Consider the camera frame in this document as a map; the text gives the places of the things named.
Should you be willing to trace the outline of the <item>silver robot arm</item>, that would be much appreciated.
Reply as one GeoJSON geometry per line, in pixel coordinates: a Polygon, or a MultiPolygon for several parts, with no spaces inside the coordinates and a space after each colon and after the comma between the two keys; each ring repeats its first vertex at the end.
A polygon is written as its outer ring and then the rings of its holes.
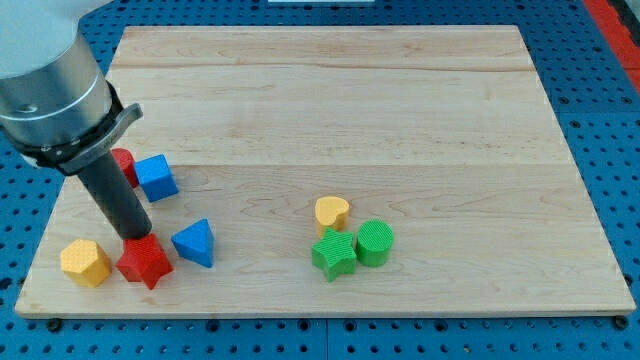
{"type": "Polygon", "coordinates": [[[79,22],[107,0],[1,0],[1,129],[39,167],[74,175],[142,116],[122,106],[79,22]]]}

